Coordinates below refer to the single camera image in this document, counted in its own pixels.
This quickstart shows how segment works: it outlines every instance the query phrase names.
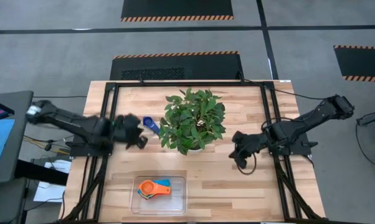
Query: measuring cup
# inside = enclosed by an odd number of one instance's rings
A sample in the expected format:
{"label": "measuring cup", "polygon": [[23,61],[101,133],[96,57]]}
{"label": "measuring cup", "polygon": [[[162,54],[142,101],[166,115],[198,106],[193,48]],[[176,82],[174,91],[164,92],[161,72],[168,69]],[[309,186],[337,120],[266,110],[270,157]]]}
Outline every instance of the measuring cup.
{"label": "measuring cup", "polygon": [[145,195],[170,194],[171,188],[156,184],[151,180],[145,180],[139,185],[139,189]]}

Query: potted plant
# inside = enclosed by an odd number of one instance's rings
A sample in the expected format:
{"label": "potted plant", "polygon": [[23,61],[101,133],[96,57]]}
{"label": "potted plant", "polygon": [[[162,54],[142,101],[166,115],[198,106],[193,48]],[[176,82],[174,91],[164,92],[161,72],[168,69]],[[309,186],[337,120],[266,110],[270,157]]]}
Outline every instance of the potted plant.
{"label": "potted plant", "polygon": [[206,144],[222,139],[225,106],[217,103],[221,97],[209,90],[192,93],[188,88],[180,92],[184,98],[166,97],[170,104],[165,107],[165,118],[160,119],[159,137],[161,147],[167,145],[186,155],[188,151],[201,151]]}

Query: wooden table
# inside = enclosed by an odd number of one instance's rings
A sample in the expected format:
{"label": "wooden table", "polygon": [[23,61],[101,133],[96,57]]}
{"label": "wooden table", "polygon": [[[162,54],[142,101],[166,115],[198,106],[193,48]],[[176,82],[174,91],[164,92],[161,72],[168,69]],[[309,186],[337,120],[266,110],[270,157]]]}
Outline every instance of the wooden table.
{"label": "wooden table", "polygon": [[[275,88],[293,92],[290,82],[274,81]],[[85,105],[84,115],[99,115],[106,81],[94,81]],[[133,113],[138,117],[151,116],[159,121],[167,105],[165,96],[181,95],[185,87],[122,87],[116,114]],[[199,154],[181,155],[178,151],[161,148],[157,136],[145,131],[149,141],[144,150],[132,147],[125,150],[117,144],[109,158],[103,193],[100,222],[259,222],[283,221],[282,207],[276,184],[273,159],[266,150],[257,155],[257,170],[242,175],[235,162],[228,158],[233,151],[231,141],[236,131],[259,133],[265,121],[260,88],[254,86],[193,87],[192,90],[210,89],[221,96],[226,115],[223,140],[206,146]],[[270,110],[273,111],[270,93]],[[277,92],[281,116],[299,115],[293,95]],[[110,111],[112,96],[108,104]],[[298,191],[312,209],[324,216],[324,210],[312,165],[302,156],[290,156]],[[65,213],[68,214],[79,200],[85,158],[73,160],[65,192]],[[152,217],[134,215],[130,211],[131,189],[134,178],[142,175],[177,175],[187,181],[187,209],[182,216]],[[287,191],[290,215],[293,207]],[[88,217],[92,217],[96,192],[91,198]]]}

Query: orange and black striped tape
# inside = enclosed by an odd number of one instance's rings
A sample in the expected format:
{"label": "orange and black striped tape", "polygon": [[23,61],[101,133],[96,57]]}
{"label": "orange and black striped tape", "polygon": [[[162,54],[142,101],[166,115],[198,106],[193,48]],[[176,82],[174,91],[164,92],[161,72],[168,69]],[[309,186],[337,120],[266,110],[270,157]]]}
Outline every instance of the orange and black striped tape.
{"label": "orange and black striped tape", "polygon": [[239,54],[238,51],[221,51],[221,52],[191,52],[191,53],[168,53],[168,54],[143,54],[143,55],[118,55],[118,58],[143,58],[143,57],[173,57],[173,56],[193,56],[193,55],[220,55],[220,54]]}
{"label": "orange and black striped tape", "polygon": [[334,45],[337,48],[349,48],[349,49],[375,49],[375,47],[371,46],[352,46],[352,45]]}
{"label": "orange and black striped tape", "polygon": [[343,78],[347,81],[375,82],[375,77],[349,75],[349,76],[343,76]]}
{"label": "orange and black striped tape", "polygon": [[122,22],[166,22],[166,21],[219,21],[232,20],[233,16],[148,16],[124,17]]}

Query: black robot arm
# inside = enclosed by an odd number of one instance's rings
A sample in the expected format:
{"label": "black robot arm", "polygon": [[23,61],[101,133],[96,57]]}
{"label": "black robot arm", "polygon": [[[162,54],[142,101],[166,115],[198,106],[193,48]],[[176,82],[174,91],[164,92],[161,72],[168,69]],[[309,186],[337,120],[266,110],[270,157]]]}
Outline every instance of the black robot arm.
{"label": "black robot arm", "polygon": [[279,121],[263,128],[271,146],[288,146],[302,134],[331,119],[352,117],[354,107],[344,96],[324,99],[315,109],[291,121]]}
{"label": "black robot arm", "polygon": [[40,100],[32,103],[26,116],[32,124],[53,124],[81,137],[85,144],[99,150],[114,142],[125,142],[127,148],[136,144],[141,149],[147,143],[147,138],[140,136],[143,132],[138,127],[140,120],[132,114],[118,116],[116,120],[110,121],[98,116],[85,117],[59,109],[50,101]]}
{"label": "black robot arm", "polygon": [[[314,110],[289,121],[277,121],[262,128],[261,134],[243,134],[237,131],[232,141],[234,151],[229,155],[236,164],[245,169],[246,158],[266,147],[270,149],[289,147],[296,144],[297,139],[307,131],[330,119],[346,119],[352,117],[354,107],[344,96],[325,98]],[[317,143],[308,142],[310,147]]]}

